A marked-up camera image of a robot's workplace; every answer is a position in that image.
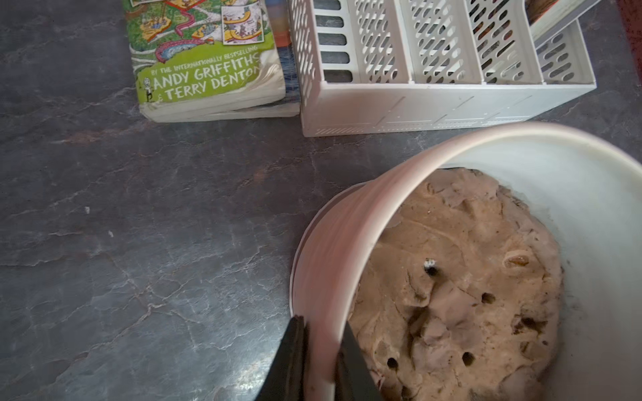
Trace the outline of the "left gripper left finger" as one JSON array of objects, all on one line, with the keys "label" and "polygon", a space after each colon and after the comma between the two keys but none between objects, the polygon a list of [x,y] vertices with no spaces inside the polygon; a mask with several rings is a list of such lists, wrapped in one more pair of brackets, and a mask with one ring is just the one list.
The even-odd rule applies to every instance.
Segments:
[{"label": "left gripper left finger", "polygon": [[256,401],[304,399],[308,334],[303,317],[292,317]]}]

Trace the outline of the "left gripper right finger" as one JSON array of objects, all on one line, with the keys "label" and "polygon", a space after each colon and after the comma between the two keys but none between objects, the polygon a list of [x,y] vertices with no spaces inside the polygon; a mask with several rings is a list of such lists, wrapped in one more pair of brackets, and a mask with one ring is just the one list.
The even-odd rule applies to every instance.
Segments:
[{"label": "left gripper right finger", "polygon": [[337,357],[334,399],[336,401],[381,401],[383,399],[348,323],[345,324]]}]

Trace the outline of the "white ceramic pot with mud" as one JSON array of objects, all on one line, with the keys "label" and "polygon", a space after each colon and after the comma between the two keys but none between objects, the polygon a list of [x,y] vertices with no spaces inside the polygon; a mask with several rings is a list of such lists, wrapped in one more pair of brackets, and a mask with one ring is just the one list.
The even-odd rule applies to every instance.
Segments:
[{"label": "white ceramic pot with mud", "polygon": [[478,130],[334,197],[299,243],[303,392],[638,400],[641,165],[562,125]]}]

